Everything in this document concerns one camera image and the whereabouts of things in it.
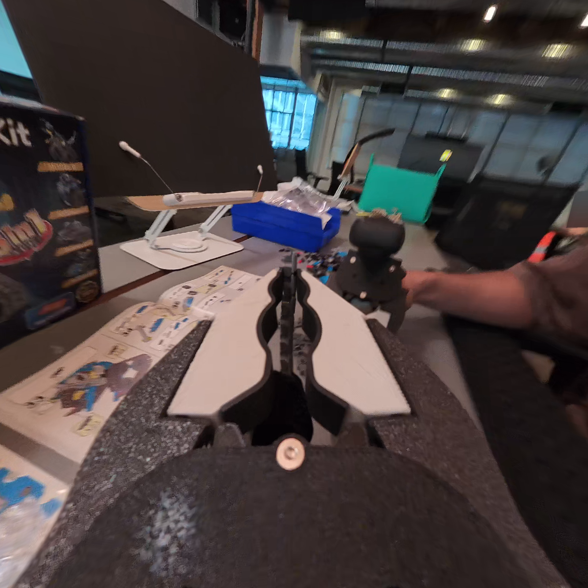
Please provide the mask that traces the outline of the wooden board stand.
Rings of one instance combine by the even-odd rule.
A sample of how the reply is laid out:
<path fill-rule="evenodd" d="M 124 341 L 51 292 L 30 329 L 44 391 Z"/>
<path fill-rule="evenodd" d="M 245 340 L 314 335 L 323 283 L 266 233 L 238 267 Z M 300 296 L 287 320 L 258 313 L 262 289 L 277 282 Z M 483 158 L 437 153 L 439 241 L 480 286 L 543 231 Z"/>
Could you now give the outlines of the wooden board stand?
<path fill-rule="evenodd" d="M 336 177 L 336 179 L 339 181 L 339 185 L 334 191 L 334 199 L 341 198 L 343 193 L 345 192 L 352 192 L 355 195 L 362 194 L 364 188 L 355 185 L 355 163 L 357 158 L 359 157 L 359 153 L 362 150 L 362 147 L 368 142 L 393 136 L 395 130 L 395 128 L 385 128 L 377 132 L 371 133 L 367 136 L 364 136 L 363 138 L 358 139 L 355 142 L 352 149 L 349 151 L 348 156 L 343 162 L 341 173 L 338 174 Z"/>

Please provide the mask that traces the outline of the blue sticker sheet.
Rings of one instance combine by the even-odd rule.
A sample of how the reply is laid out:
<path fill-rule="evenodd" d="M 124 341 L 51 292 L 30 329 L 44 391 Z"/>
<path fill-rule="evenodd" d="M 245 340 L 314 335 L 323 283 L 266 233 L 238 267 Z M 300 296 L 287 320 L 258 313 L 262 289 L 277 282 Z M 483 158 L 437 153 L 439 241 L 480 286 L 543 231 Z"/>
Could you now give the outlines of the blue sticker sheet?
<path fill-rule="evenodd" d="M 44 520 L 54 523 L 69 486 L 1 446 L 1 512 L 22 502 L 34 503 Z"/>

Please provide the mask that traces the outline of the robot kit box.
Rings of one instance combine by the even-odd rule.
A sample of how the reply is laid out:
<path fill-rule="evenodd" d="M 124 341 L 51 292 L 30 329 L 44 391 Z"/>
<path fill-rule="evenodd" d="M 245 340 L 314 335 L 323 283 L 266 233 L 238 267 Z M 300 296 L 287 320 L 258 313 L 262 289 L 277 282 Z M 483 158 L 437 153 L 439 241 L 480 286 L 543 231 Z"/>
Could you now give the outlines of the robot kit box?
<path fill-rule="evenodd" d="M 1 347 L 102 294 L 81 118 L 1 98 Z"/>

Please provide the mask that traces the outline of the instruction booklet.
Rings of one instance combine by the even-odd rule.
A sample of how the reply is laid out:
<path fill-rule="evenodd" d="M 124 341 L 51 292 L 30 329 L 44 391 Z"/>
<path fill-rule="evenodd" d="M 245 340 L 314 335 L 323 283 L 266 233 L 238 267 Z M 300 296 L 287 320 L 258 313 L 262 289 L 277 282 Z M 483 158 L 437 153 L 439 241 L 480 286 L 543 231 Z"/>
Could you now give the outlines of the instruction booklet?
<path fill-rule="evenodd" d="M 220 266 L 133 305 L 84 342 L 1 392 L 1 424 L 80 463 L 123 398 L 203 320 L 261 279 Z"/>

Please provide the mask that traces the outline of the orange traffic cone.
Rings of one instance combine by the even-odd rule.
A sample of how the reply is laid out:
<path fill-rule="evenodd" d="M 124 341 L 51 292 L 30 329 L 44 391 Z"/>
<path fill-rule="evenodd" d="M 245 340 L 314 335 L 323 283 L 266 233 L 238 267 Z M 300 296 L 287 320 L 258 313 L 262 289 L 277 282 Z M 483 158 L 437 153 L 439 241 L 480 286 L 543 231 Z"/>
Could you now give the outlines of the orange traffic cone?
<path fill-rule="evenodd" d="M 527 261 L 530 263 L 540 263 L 547 260 L 554 254 L 561 240 L 562 235 L 558 231 L 547 232 L 541 237 L 532 254 L 527 258 Z"/>

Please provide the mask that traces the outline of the white book stand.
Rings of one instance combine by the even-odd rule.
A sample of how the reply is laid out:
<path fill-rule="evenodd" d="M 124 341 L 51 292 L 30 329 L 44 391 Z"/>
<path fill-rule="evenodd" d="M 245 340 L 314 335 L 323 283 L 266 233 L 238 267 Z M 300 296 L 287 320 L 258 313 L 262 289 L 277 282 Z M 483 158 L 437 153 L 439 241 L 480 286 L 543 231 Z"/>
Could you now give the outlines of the white book stand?
<path fill-rule="evenodd" d="M 233 206 L 256 203 L 262 200 L 261 183 L 263 167 L 258 165 L 259 176 L 255 189 L 233 190 L 229 192 L 173 192 L 168 188 L 164 195 L 127 196 L 126 200 L 144 212 L 158 215 L 143 236 L 140 245 L 120 246 L 136 258 L 162 270 L 186 269 L 239 251 L 237 246 L 229 246 L 228 240 L 209 236 L 211 229 L 231 210 Z M 169 221 L 182 210 L 217 207 L 197 229 L 177 236 L 163 237 Z"/>

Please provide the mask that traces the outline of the clear plastic bags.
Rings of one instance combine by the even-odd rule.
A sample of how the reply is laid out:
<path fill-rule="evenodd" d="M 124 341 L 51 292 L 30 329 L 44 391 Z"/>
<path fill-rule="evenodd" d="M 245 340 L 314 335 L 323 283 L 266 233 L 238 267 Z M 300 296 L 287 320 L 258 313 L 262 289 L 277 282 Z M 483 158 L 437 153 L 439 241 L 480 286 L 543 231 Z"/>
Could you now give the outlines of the clear plastic bags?
<path fill-rule="evenodd" d="M 322 194 L 300 177 L 294 177 L 289 182 L 278 183 L 276 190 L 264 192 L 261 201 L 318 218 L 322 230 L 334 217 L 335 212 L 341 212 L 330 196 Z"/>

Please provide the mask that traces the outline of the blue storage bin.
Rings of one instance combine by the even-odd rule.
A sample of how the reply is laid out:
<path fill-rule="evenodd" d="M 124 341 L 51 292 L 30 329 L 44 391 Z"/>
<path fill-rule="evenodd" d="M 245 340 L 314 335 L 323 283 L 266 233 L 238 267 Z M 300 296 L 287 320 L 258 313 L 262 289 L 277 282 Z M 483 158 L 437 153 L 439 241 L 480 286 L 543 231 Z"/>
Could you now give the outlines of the blue storage bin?
<path fill-rule="evenodd" d="M 309 253 L 327 246 L 341 227 L 341 211 L 336 208 L 327 211 L 324 226 L 319 217 L 265 202 L 234 205 L 231 213 L 235 232 Z"/>

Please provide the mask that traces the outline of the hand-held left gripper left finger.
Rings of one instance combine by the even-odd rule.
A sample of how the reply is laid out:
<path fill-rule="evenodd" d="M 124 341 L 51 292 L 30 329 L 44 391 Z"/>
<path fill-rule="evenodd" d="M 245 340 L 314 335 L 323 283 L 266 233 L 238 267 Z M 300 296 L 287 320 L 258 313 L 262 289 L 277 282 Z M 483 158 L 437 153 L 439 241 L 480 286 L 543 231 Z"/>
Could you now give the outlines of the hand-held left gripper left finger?
<path fill-rule="evenodd" d="M 252 431 L 274 401 L 273 357 L 282 271 L 262 276 L 213 320 L 168 406 L 168 416 Z"/>

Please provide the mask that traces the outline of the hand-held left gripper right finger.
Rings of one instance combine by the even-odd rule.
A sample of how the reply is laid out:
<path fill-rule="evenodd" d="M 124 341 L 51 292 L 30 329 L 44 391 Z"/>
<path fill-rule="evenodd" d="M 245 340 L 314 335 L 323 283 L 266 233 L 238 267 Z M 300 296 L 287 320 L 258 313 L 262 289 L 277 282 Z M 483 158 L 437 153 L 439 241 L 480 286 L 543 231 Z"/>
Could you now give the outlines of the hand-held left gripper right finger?
<path fill-rule="evenodd" d="M 337 436 L 348 423 L 410 415 L 365 316 L 308 272 L 298 271 L 296 287 L 309 341 L 305 392 L 314 420 Z"/>

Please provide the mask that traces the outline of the pile of small coloured bricks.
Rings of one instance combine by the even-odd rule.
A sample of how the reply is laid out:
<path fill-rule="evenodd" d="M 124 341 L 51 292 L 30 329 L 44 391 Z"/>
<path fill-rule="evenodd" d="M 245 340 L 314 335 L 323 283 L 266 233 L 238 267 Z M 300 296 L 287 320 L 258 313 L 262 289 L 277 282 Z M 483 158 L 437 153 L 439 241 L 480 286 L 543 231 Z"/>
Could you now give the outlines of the pile of small coloured bricks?
<path fill-rule="evenodd" d="M 312 274 L 325 285 L 348 256 L 346 251 L 337 251 L 335 249 L 321 254 L 284 247 L 279 252 L 283 254 L 282 260 L 285 265 L 294 263 L 295 269 Z"/>

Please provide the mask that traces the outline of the grey desk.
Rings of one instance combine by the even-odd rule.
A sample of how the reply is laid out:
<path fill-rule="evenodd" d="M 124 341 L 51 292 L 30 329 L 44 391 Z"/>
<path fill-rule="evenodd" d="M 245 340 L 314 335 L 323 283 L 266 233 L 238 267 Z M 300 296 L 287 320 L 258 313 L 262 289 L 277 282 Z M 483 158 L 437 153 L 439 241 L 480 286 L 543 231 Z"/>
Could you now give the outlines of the grey desk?
<path fill-rule="evenodd" d="M 416 224 L 405 226 L 406 239 L 400 252 L 404 267 L 407 270 L 444 269 L 446 260 L 433 243 L 432 233 Z M 1 349 L 1 391 L 53 363 L 129 306 L 156 300 L 174 285 L 204 275 L 218 265 L 261 276 L 280 263 L 281 245 L 232 231 L 228 218 L 222 219 L 217 227 L 214 229 L 217 235 L 243 242 L 243 250 L 171 273 L 157 270 L 123 252 L 117 245 L 101 247 L 99 259 L 105 293 L 79 313 Z M 409 309 L 399 338 L 409 352 L 422 359 L 450 389 L 481 430 L 452 341 L 439 313 L 421 306 Z M 51 492 L 53 489 L 65 491 L 79 467 L 75 461 L 3 423 L 1 445 L 32 463 L 33 469 L 43 471 L 42 480 Z"/>

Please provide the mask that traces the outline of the teal bin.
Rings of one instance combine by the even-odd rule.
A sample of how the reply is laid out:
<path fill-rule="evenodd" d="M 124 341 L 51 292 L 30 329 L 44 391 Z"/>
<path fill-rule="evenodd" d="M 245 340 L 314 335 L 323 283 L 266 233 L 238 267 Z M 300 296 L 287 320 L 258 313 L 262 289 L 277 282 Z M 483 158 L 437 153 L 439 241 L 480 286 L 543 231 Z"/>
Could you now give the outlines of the teal bin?
<path fill-rule="evenodd" d="M 425 173 L 379 165 L 374 159 L 373 153 L 357 202 L 359 211 L 382 209 L 388 214 L 399 212 L 405 222 L 425 224 L 446 165 L 441 165 L 435 173 Z"/>

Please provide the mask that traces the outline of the black partition panel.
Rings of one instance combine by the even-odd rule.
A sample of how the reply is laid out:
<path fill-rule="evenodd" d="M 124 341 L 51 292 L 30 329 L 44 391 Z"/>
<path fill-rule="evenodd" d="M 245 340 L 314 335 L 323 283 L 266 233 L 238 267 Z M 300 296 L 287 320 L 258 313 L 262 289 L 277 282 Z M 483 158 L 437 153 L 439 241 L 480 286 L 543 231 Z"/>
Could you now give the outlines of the black partition panel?
<path fill-rule="evenodd" d="M 4 1 L 45 105 L 85 120 L 94 198 L 274 190 L 258 63 L 164 1 Z"/>

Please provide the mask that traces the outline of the crumpled clear plastic bag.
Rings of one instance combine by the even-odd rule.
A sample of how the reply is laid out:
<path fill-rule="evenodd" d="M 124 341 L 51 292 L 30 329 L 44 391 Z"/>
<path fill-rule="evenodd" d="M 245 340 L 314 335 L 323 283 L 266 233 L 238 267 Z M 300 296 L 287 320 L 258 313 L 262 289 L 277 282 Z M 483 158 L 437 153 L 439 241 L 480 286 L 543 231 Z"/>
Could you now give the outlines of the crumpled clear plastic bag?
<path fill-rule="evenodd" d="M 37 553 L 48 529 L 39 502 L 31 497 L 1 512 L 1 587 L 12 587 Z"/>

